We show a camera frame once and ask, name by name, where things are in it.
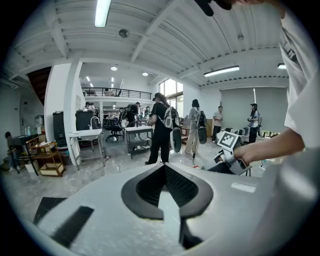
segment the railing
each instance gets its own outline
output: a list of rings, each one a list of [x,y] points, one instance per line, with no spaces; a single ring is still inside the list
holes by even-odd
[[[138,91],[138,90],[126,90],[119,88],[97,88],[97,87],[83,87],[83,95],[85,97],[128,97],[139,98],[144,100],[151,100],[151,93]]]

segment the fluorescent light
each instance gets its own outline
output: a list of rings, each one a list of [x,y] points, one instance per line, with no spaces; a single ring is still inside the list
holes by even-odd
[[[218,70],[215,70],[215,71],[210,71],[208,73],[205,73],[204,76],[207,78],[207,77],[215,76],[215,75],[218,75],[218,74],[223,74],[223,73],[226,73],[226,72],[237,71],[239,69],[240,69],[239,66],[230,66],[230,67],[218,69]]]
[[[94,26],[104,28],[107,23],[111,0],[97,0]]]
[[[278,69],[279,69],[279,70],[286,70],[287,67],[286,67],[285,64],[279,64],[279,65],[278,65]]]

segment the gray curtain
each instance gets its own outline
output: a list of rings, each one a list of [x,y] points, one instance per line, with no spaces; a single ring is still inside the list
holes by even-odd
[[[224,128],[239,130],[248,126],[247,119],[251,114],[250,104],[255,103],[253,87],[222,90],[221,101]]]
[[[262,116],[262,130],[283,132],[288,109],[287,88],[256,87],[255,97]]]

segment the faucet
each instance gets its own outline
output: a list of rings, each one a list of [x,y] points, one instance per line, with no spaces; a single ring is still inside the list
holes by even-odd
[[[90,130],[92,130],[92,119],[94,119],[94,118],[98,119],[98,122],[100,124],[100,119],[98,117],[96,117],[96,116],[91,117],[91,119],[90,119],[90,124],[91,125],[88,124],[88,126],[90,127]]]

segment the sink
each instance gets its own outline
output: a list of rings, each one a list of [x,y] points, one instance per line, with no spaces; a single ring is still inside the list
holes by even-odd
[[[102,129],[77,130],[76,132],[69,132],[69,137],[80,137],[83,141],[92,141],[95,140],[100,133],[102,133]]]

